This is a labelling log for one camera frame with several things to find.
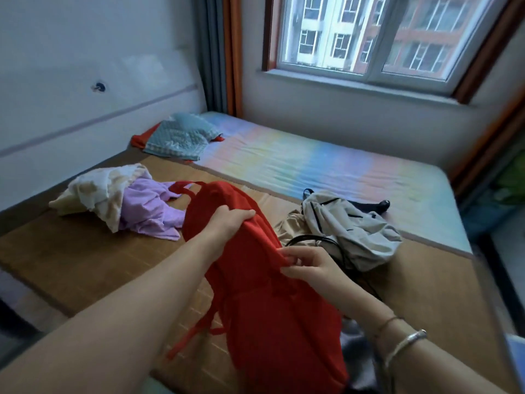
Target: rainbow-striped mattress cover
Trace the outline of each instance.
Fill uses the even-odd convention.
[[[429,164],[379,155],[270,129],[217,112],[201,115],[226,138],[196,165],[219,175],[302,199],[305,188],[376,203],[405,237],[471,254],[445,173]]]

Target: curtain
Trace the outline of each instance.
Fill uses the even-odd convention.
[[[208,110],[241,118],[242,32],[240,0],[195,0]]]
[[[456,171],[450,181],[456,199],[461,201],[468,195],[484,173],[501,156],[506,147],[525,127],[525,89],[505,109],[502,115],[489,126],[484,135]]]

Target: thin bracelet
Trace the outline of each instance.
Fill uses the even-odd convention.
[[[390,325],[390,322],[393,322],[397,319],[405,320],[403,317],[394,316],[390,319],[388,319],[386,322],[384,322],[381,326],[378,327],[376,334],[373,337],[372,345],[377,348],[377,341],[379,340],[379,337],[381,336],[381,333],[386,329],[388,325]]]
[[[399,343],[397,346],[395,346],[394,351],[392,351],[386,358],[384,362],[384,368],[386,371],[389,370],[390,363],[392,360],[398,355],[401,351],[403,351],[405,348],[411,346],[412,344],[416,343],[416,341],[421,339],[426,339],[427,334],[426,331],[421,330],[417,331],[416,333],[412,333],[411,335],[408,335],[405,337],[401,343]]]

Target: red strap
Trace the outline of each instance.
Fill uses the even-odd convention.
[[[209,307],[209,310],[204,314],[202,318],[200,318],[199,322],[195,324],[193,328],[191,328],[188,333],[186,333],[186,336],[182,338],[180,342],[175,344],[170,351],[166,354],[166,358],[171,360],[173,359],[177,353],[182,350],[186,345],[189,343],[189,341],[197,334],[203,331],[204,329],[209,328],[212,325],[213,317],[215,316],[215,313],[217,312],[217,305],[212,302],[212,305]],[[224,327],[222,328],[214,328],[210,329],[209,332],[212,335],[221,335],[226,330]]]
[[[195,198],[195,194],[188,188],[185,188],[185,186],[190,184],[198,184],[200,186],[206,185],[206,183],[202,181],[177,181],[176,183],[174,183],[174,185],[170,186],[168,190],[174,193],[186,194],[193,200]]]

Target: red backpack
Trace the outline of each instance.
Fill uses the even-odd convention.
[[[341,315],[307,283],[285,277],[286,265],[276,249],[277,235],[257,203],[226,182],[201,185],[199,193],[170,187],[192,198],[182,226],[185,240],[207,225],[223,204],[230,209],[254,209],[230,240],[222,256],[206,272],[214,297],[206,315],[176,344],[172,359],[198,332],[210,327],[216,312],[226,333],[233,365],[257,390],[283,393],[339,393],[348,379],[339,342]]]

